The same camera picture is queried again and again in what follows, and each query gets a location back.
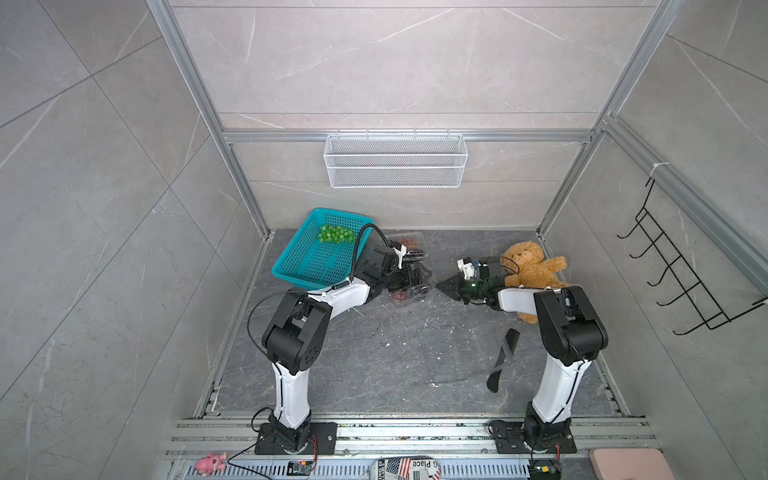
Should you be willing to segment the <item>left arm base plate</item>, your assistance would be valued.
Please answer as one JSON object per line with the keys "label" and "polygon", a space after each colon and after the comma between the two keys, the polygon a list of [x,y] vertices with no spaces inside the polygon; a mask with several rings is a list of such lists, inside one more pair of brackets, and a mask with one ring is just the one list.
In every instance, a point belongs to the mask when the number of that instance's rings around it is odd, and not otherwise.
{"label": "left arm base plate", "polygon": [[333,422],[311,422],[297,429],[288,429],[280,423],[263,423],[259,427],[254,454],[331,455],[336,448],[337,430],[338,425]]}

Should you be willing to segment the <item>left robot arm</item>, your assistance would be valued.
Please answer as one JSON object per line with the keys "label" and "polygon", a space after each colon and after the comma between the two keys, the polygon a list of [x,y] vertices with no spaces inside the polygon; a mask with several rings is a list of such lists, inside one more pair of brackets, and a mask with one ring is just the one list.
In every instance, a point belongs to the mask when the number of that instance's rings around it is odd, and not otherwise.
{"label": "left robot arm", "polygon": [[268,409],[265,436],[290,454],[317,447],[311,433],[309,370],[318,360],[330,321],[365,305],[382,292],[420,287],[428,277],[418,262],[421,248],[389,238],[373,223],[358,231],[346,277],[319,290],[283,293],[258,350],[271,363],[275,405]]}

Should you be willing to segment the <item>pink pad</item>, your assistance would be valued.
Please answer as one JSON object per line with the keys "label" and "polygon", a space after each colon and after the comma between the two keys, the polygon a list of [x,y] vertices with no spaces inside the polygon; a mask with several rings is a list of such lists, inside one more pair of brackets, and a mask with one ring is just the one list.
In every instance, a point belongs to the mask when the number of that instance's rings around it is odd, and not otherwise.
{"label": "pink pad", "polygon": [[675,480],[663,453],[651,448],[600,448],[589,454],[598,479]]}

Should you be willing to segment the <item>black knife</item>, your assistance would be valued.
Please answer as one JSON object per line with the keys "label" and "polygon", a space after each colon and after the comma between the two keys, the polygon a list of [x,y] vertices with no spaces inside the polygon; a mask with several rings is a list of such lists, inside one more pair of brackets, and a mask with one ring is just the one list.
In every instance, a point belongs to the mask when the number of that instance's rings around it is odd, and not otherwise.
{"label": "black knife", "polygon": [[520,338],[520,332],[514,328],[510,328],[504,335],[501,347],[497,359],[486,381],[487,389],[492,393],[497,393],[499,390],[499,382],[501,378],[501,372],[505,365],[505,362],[514,356],[514,352],[517,348],[517,344]]}

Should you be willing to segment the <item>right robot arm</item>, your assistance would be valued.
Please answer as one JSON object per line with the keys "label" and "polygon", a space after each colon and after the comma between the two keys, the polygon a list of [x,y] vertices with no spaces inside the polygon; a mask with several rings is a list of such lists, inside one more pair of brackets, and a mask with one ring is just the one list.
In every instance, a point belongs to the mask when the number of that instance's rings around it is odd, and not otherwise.
{"label": "right robot arm", "polygon": [[574,453],[572,404],[584,374],[608,345],[607,331],[586,293],[579,286],[507,286],[497,259],[463,258],[457,265],[457,274],[436,284],[440,292],[464,304],[536,316],[547,352],[542,380],[524,420],[489,423],[497,451]]}

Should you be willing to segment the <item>brown teddy bear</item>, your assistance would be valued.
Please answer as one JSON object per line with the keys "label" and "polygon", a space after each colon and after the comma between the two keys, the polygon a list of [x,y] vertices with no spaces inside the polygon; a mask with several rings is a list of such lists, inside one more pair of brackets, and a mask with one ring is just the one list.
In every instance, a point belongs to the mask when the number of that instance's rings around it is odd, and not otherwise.
{"label": "brown teddy bear", "polygon": [[569,285],[557,278],[567,267],[564,257],[546,259],[538,243],[527,241],[508,248],[500,264],[506,276],[492,294],[498,310],[514,312],[528,324],[536,324],[542,314],[546,328],[565,325],[566,317],[573,316]]}

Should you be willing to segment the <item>teal plastic basket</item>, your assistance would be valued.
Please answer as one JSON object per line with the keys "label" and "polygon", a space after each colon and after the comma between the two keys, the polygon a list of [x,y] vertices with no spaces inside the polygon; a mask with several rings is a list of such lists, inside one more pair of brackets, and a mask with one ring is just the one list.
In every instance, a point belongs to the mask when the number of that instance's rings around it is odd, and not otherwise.
{"label": "teal plastic basket", "polygon": [[322,243],[316,239],[321,225],[339,225],[357,235],[371,218],[333,209],[316,208],[294,234],[272,267],[275,278],[313,291],[345,280],[351,270],[354,243]]}

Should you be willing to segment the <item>clear plastic clamshell container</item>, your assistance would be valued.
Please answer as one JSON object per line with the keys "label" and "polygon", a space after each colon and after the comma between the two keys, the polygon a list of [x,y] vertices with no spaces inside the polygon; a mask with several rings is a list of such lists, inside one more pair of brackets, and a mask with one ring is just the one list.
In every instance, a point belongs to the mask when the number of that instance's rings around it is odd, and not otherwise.
{"label": "clear plastic clamshell container", "polygon": [[422,248],[427,252],[427,245],[424,234],[419,231],[405,231],[395,232],[389,236],[390,240],[393,240],[399,244],[405,244]]}

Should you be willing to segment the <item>green grape bunch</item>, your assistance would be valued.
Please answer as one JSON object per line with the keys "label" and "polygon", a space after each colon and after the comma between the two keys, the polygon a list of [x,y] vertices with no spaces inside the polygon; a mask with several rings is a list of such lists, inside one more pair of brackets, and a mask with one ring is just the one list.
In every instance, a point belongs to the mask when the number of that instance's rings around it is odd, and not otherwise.
{"label": "green grape bunch", "polygon": [[316,235],[316,239],[322,243],[353,243],[356,240],[357,234],[350,228],[324,224],[320,226],[320,229]]}

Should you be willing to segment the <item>pink pig toy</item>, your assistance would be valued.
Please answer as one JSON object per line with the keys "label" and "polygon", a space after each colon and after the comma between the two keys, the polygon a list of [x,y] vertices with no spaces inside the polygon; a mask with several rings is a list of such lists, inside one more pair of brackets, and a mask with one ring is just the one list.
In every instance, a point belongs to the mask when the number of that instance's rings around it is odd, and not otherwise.
{"label": "pink pig toy", "polygon": [[228,455],[226,452],[220,454],[210,453],[196,462],[194,472],[199,476],[209,477],[223,473],[227,466]]}

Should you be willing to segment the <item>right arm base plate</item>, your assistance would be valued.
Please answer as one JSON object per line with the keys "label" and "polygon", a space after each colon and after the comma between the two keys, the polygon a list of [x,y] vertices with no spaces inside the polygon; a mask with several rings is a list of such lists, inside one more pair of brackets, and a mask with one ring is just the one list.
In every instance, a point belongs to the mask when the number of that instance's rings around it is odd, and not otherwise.
{"label": "right arm base plate", "polygon": [[540,423],[533,417],[524,421],[491,420],[488,431],[499,454],[575,454],[570,421]]}

